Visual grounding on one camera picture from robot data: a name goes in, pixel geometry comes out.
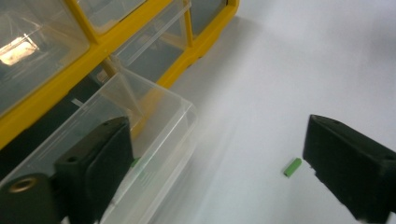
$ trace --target yellow frame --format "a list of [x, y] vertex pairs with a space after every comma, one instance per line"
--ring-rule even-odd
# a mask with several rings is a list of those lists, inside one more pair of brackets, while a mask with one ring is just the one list
[[[147, 0], [112, 29], [98, 35], [78, 7], [77, 0], [64, 1], [88, 37], [91, 46], [85, 54], [0, 118], [0, 148], [35, 123], [111, 52], [172, 2], [172, 0]], [[232, 19], [238, 7], [239, 0], [228, 0], [227, 6], [195, 39], [192, 38], [190, 12], [187, 11], [185, 20], [188, 47], [157, 83], [169, 88], [188, 66], [204, 56], [219, 38], [222, 29]]]

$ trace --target green object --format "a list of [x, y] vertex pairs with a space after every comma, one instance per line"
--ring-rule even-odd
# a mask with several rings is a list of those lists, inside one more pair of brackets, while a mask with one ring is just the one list
[[296, 158], [289, 166], [286, 168], [286, 170], [283, 172], [283, 174], [287, 177], [291, 177], [294, 172], [300, 167], [302, 163], [302, 160], [300, 158]]
[[134, 162], [132, 162], [131, 167], [134, 167], [139, 160], [140, 160], [140, 158], [134, 159]]

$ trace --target plastic drawer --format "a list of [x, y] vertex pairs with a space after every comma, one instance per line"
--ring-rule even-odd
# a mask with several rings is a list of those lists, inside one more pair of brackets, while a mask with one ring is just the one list
[[93, 29], [102, 34], [135, 10], [145, 0], [78, 0]]
[[191, 3], [175, 0], [112, 55], [115, 63], [156, 82], [187, 47], [184, 13]]
[[67, 149], [120, 116], [130, 120], [134, 157], [140, 160], [124, 177], [101, 223], [147, 223], [195, 150], [191, 132], [197, 118], [190, 102], [127, 70], [111, 78], [0, 184], [30, 173], [53, 175], [52, 164]]
[[191, 26], [194, 36], [199, 35], [227, 6], [227, 0], [191, 0]]
[[89, 47], [63, 1], [2, 1], [0, 115]]

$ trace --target black rubber pad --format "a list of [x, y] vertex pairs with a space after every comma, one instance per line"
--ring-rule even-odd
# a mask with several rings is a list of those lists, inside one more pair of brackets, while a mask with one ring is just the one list
[[337, 120], [311, 115], [303, 157], [357, 220], [387, 221], [396, 199], [395, 152]]
[[50, 179], [30, 174], [6, 183], [0, 189], [0, 223], [57, 224]]
[[109, 120], [55, 162], [71, 223], [100, 220], [134, 161], [127, 118]]

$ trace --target white table surface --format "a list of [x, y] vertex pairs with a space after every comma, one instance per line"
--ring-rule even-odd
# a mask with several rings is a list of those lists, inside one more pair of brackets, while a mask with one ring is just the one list
[[197, 107], [198, 146], [152, 223], [359, 223], [306, 162], [282, 170], [310, 114], [396, 149], [396, 2], [241, 0], [171, 90]]

